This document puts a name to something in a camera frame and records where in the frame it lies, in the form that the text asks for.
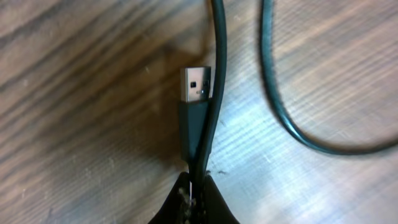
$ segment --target metal usb plug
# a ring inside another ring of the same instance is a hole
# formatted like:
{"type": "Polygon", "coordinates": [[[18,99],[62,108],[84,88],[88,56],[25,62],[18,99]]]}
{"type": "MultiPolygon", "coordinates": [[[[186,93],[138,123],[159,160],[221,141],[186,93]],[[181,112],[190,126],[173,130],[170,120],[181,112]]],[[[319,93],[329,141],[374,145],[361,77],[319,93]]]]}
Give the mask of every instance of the metal usb plug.
{"type": "Polygon", "coordinates": [[[209,99],[211,67],[183,68],[180,75],[181,101],[191,103],[209,99]]]}

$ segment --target black wire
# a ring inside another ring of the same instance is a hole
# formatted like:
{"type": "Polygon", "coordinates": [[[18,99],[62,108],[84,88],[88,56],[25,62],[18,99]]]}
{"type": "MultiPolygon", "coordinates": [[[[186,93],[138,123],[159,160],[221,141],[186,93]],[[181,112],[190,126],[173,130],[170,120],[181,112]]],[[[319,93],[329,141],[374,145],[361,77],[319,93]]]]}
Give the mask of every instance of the black wire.
{"type": "Polygon", "coordinates": [[[262,74],[266,88],[269,104],[277,116],[277,119],[283,125],[289,134],[302,144],[328,154],[337,155],[363,155],[374,152],[383,151],[398,145],[398,139],[378,144],[371,147],[359,146],[332,146],[328,143],[322,142],[317,139],[308,137],[299,127],[293,122],[285,109],[282,99],[279,95],[277,80],[275,78],[274,60],[272,57],[272,28],[273,28],[273,0],[262,1],[262,21],[261,21],[261,61],[262,61],[262,74]]]}
{"type": "Polygon", "coordinates": [[[196,167],[193,168],[193,181],[195,184],[203,185],[205,179],[208,158],[216,132],[218,115],[221,102],[223,101],[224,84],[226,76],[227,38],[226,21],[223,0],[211,0],[213,9],[214,27],[216,34],[216,72],[213,87],[213,98],[210,101],[208,122],[206,124],[201,150],[197,156],[196,167]]]}

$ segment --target wooden table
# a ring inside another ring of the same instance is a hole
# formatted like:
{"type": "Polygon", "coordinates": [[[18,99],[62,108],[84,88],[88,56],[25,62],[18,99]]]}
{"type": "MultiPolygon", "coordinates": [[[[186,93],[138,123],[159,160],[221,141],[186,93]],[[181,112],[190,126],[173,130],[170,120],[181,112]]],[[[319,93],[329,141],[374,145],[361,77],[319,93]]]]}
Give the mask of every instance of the wooden table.
{"type": "MultiPolygon", "coordinates": [[[[320,154],[275,120],[260,1],[225,0],[228,74],[209,170],[241,223],[397,223],[398,152],[320,154]]],[[[276,1],[297,124],[333,144],[398,135],[398,2],[276,1]]],[[[147,223],[178,174],[181,67],[215,63],[197,0],[0,1],[0,223],[147,223]]]]}

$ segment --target usb connector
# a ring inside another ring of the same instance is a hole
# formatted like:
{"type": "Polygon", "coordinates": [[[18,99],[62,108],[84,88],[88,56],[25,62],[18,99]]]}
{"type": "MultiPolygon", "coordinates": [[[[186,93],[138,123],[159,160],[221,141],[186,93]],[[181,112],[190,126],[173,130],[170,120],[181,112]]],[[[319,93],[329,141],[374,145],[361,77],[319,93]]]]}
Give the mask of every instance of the usb connector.
{"type": "Polygon", "coordinates": [[[191,103],[210,97],[211,68],[192,67],[181,69],[181,101],[191,103]]]}
{"type": "Polygon", "coordinates": [[[182,159],[189,165],[197,156],[206,124],[210,100],[211,68],[183,68],[180,81],[181,102],[178,107],[178,118],[182,159]]]}

